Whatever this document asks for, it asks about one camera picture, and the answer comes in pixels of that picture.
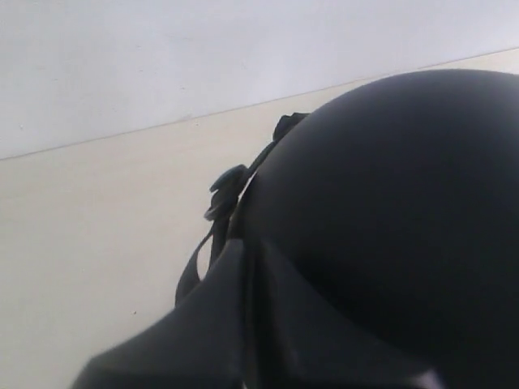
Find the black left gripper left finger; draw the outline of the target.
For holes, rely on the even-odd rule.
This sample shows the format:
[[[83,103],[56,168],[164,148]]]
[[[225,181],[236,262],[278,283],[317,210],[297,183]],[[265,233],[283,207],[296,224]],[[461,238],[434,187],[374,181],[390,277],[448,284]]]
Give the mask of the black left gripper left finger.
[[[74,388],[240,388],[245,349],[244,245],[230,240],[214,266],[147,330],[94,357]]]

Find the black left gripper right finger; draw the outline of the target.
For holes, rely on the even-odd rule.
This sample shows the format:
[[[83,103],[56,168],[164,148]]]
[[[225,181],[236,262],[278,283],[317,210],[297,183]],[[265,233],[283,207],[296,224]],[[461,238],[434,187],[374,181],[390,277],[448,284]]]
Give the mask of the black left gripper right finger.
[[[347,238],[258,239],[251,257],[264,387],[445,387],[433,262]]]

